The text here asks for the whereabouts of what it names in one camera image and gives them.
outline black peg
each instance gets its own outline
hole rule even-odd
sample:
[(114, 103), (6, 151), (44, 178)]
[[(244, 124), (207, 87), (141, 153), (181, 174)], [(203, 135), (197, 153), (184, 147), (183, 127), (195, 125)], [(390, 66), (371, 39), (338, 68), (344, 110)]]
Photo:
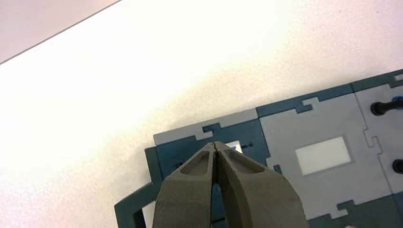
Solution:
[(375, 102), (371, 105), (371, 112), (374, 115), (383, 115), (387, 111), (393, 109), (401, 109), (403, 107), (403, 98), (395, 97), (391, 102), (382, 103), (382, 102)]
[(403, 159), (394, 160), (392, 167), (396, 173), (403, 174)]

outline white rectangle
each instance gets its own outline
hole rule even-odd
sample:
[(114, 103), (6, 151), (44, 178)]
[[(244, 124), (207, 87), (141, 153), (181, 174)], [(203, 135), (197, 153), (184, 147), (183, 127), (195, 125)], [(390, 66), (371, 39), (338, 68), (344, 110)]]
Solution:
[(240, 147), (240, 142), (239, 141), (233, 141), (233, 142), (229, 142), (226, 144), (227, 146), (229, 146), (231, 149), (236, 150), (240, 153), (242, 153), (242, 149)]
[(295, 152), (303, 175), (351, 161), (342, 136), (296, 149)]
[(396, 76), (394, 77), (394, 79), (395, 79), (396, 81), (403, 80), (403, 74), (402, 74), (402, 75), (396, 75)]

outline light gray plastic part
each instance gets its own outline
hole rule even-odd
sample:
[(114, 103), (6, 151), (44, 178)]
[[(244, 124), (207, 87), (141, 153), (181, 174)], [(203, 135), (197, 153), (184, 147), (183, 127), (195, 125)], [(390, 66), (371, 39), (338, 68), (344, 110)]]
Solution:
[(403, 75), (396, 75), (394, 78), (396, 81), (400, 81), (403, 80)]
[[(271, 157), (267, 165), (280, 165), (282, 174), (300, 196), (307, 219), (330, 214), (347, 215), (337, 204), (353, 200), (361, 204), (391, 194), (379, 163), (379, 146), (369, 148), (363, 130), (365, 121), (354, 94), (319, 102), (303, 101), (313, 110), (296, 110), (260, 118)], [(351, 161), (303, 175), (296, 149), (342, 136)]]
[(393, 171), (392, 163), (395, 159), (403, 159), (403, 110), (391, 110), (384, 115), (375, 116), (370, 107), (374, 102), (390, 102), (395, 96), (402, 96), (403, 86), (390, 88), (389, 85), (381, 85), (357, 92), (355, 95), (368, 126), (365, 131), (368, 145), (371, 146), (373, 140), (379, 142), (382, 149), (379, 159), (392, 192), (401, 192), (403, 175)]
[(235, 124), (240, 124), (246, 121), (254, 120), (258, 118), (256, 109), (249, 109), (243, 112), (226, 115), (220, 118), (207, 120), (204, 122), (192, 124), (189, 126), (173, 129), (167, 132), (158, 133), (154, 135), (155, 145), (161, 145), (169, 143), (175, 140), (183, 139), (190, 136), (196, 136), (196, 140), (207, 139), (213, 136), (212, 132), (203, 132), (203, 127), (220, 124), (220, 127), (228, 127)]

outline white table surface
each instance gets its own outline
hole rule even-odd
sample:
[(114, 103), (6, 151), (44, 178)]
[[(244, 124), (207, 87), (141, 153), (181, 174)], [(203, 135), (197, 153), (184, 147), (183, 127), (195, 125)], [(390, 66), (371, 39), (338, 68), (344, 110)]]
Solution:
[(401, 0), (122, 0), (0, 65), (0, 226), (116, 227), (113, 206), (150, 181), (153, 134), (397, 70), (402, 53)]
[(1, 0), (0, 64), (118, 0)]

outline plastic model kit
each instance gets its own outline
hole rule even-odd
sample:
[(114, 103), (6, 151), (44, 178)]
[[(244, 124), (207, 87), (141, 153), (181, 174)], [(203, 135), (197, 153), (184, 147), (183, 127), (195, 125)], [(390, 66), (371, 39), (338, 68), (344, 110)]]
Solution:
[[(403, 69), (156, 134), (145, 150), (152, 183), (115, 205), (118, 226), (145, 227), (142, 207), (205, 144), (239, 141), (244, 155), (287, 178), (311, 228), (403, 227), (403, 110), (371, 110), (402, 95)], [(325, 143), (340, 144), (331, 152), (346, 160), (319, 164)], [(318, 168), (304, 170), (304, 159)], [(217, 185), (211, 205), (213, 227), (226, 227)]]

